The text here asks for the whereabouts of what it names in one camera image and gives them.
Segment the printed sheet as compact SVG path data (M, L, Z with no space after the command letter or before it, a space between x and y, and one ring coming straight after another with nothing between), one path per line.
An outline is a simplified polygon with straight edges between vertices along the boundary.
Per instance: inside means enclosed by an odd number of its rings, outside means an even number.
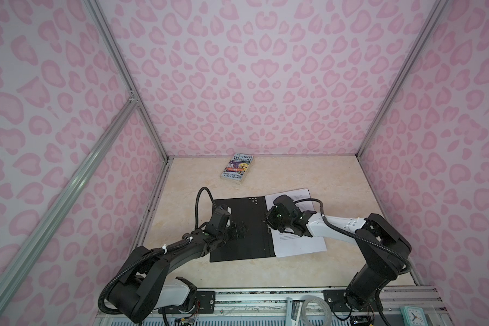
M271 209L274 206L274 199L281 195L287 195L294 201L311 197L308 188L291 190L284 193L270 194L265 196L266 207ZM281 233L273 229L270 230L274 245L274 254L277 258L286 258L296 255L327 251L323 237L299 237L293 234L293 231L290 229L288 229L285 233Z

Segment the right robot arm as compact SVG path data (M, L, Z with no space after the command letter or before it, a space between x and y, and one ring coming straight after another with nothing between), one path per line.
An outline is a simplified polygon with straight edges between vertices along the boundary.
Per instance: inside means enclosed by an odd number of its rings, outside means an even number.
M347 219L327 215L316 198L294 200L282 194L267 205L268 226L297 237L323 237L357 245L365 265L354 275L341 303L360 311L375 302L383 288L411 270L411 244L381 215Z

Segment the black A4 clip folder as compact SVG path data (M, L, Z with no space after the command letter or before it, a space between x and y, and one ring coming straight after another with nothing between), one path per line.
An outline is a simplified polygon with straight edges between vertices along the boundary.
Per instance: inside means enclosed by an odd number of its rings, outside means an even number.
M230 225L227 242L210 253L211 263L275 256L263 196L218 199L215 203L230 209Z

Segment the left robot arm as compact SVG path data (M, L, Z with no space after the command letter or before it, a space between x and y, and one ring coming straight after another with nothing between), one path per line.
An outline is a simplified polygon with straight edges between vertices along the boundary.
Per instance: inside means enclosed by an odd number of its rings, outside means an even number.
M98 299L107 315L124 315L142 323L156 309L175 307L190 312L196 306L197 286L182 277L167 283L168 275L184 264L223 247L230 238L231 208L217 207L210 220L185 234L180 241L160 248L144 246L132 251Z

